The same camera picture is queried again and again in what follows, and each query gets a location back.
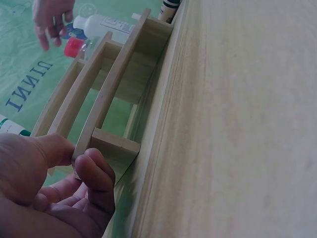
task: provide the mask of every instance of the red bottle cap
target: red bottle cap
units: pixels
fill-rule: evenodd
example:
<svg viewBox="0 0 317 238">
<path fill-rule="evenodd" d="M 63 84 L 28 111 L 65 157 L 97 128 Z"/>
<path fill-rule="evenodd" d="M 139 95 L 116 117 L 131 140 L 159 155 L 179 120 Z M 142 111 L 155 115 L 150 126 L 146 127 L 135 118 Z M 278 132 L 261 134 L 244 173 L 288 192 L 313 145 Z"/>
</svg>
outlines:
<svg viewBox="0 0 317 238">
<path fill-rule="evenodd" d="M 69 38 L 64 49 L 64 55 L 67 57 L 76 58 L 84 43 L 85 41 L 77 39 L 76 37 Z"/>
</svg>

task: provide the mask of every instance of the light wood surface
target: light wood surface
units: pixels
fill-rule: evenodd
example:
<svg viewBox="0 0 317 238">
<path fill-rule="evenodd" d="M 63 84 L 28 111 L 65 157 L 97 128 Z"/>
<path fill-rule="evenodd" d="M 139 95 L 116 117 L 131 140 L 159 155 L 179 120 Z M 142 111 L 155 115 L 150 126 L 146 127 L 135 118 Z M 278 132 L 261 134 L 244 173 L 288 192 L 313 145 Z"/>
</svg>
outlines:
<svg viewBox="0 0 317 238">
<path fill-rule="evenodd" d="M 126 237 L 316 237 L 317 4 L 182 5 L 110 229 L 121 216 Z"/>
</svg>

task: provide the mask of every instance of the plastic bottle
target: plastic bottle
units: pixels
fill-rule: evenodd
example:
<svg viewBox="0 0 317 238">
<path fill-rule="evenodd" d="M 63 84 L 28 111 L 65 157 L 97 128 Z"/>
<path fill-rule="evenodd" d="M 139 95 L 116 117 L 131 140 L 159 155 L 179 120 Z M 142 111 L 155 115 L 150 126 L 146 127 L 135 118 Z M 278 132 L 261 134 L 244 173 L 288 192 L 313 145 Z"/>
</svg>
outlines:
<svg viewBox="0 0 317 238">
<path fill-rule="evenodd" d="M 180 3 L 181 0 L 163 0 L 163 4 L 158 15 L 158 20 L 171 23 Z"/>
<path fill-rule="evenodd" d="M 100 37 L 93 37 L 92 39 L 80 40 L 75 37 L 68 39 L 64 48 L 64 55 L 67 57 L 75 58 L 80 52 L 85 54 L 84 60 L 88 60 L 100 43 Z"/>
<path fill-rule="evenodd" d="M 112 31 L 112 39 L 124 44 L 132 32 L 134 25 L 102 15 L 92 15 L 88 18 L 77 16 L 73 23 L 74 28 L 84 30 L 88 37 L 103 38 L 108 31 Z"/>
<path fill-rule="evenodd" d="M 17 135 L 30 136 L 31 133 L 22 126 L 9 120 L 0 114 L 0 133 L 12 133 Z"/>
</svg>

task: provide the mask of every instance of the wooden divider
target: wooden divider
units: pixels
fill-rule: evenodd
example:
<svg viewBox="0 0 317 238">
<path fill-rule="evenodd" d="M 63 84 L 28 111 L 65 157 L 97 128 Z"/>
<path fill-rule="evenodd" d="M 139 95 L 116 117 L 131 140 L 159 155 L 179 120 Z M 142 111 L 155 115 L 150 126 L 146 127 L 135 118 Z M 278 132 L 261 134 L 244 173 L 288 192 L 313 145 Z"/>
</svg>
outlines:
<svg viewBox="0 0 317 238">
<path fill-rule="evenodd" d="M 95 54 L 85 64 L 62 103 L 48 134 L 58 133 L 64 137 L 68 136 L 89 89 L 101 69 L 106 43 L 111 40 L 111 37 L 112 32 L 107 32 Z"/>
<path fill-rule="evenodd" d="M 78 56 L 75 58 L 73 63 L 64 74 L 58 86 L 55 88 L 52 96 L 50 97 L 38 121 L 36 122 L 34 129 L 32 130 L 31 137 L 42 136 L 48 133 L 60 106 L 65 100 L 70 88 L 72 87 L 79 74 L 78 62 L 80 61 L 81 56 L 82 54 L 78 54 Z"/>
<path fill-rule="evenodd" d="M 138 21 L 137 25 L 133 29 L 131 35 L 129 36 L 127 42 L 121 49 L 118 57 L 116 58 L 115 62 L 111 70 L 109 71 L 105 82 L 103 83 L 97 99 L 89 113 L 89 116 L 86 120 L 84 128 L 81 132 L 79 140 L 77 142 L 72 161 L 74 162 L 75 159 L 83 154 L 85 150 L 89 147 L 91 136 L 93 131 L 96 128 L 101 128 L 103 122 L 105 120 L 106 114 L 109 110 L 110 104 L 114 98 L 116 90 L 120 84 L 120 81 L 123 77 L 125 69 L 129 63 L 129 60 L 132 57 L 134 49 L 136 47 L 137 41 L 139 39 L 140 33 L 142 31 L 143 25 L 149 16 L 151 10 L 146 9 L 142 14 L 140 20 Z"/>
</svg>

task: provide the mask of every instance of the hand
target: hand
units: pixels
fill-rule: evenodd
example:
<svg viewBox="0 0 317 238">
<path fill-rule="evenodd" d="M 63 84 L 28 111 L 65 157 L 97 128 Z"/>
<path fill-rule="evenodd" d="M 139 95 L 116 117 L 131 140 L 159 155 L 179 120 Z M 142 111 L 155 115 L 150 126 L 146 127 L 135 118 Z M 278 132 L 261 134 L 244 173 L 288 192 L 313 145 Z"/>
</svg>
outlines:
<svg viewBox="0 0 317 238">
<path fill-rule="evenodd" d="M 42 187 L 47 169 L 70 165 L 74 147 L 59 135 L 0 134 L 1 237 L 97 238 L 113 213 L 115 175 L 97 149 L 75 162 L 69 175 Z"/>
<path fill-rule="evenodd" d="M 60 37 L 67 33 L 63 24 L 63 15 L 66 22 L 71 22 L 74 4 L 75 0 L 34 0 L 32 12 L 35 32 L 45 51 L 50 48 L 45 30 L 47 29 L 54 44 L 59 47 Z"/>
</svg>

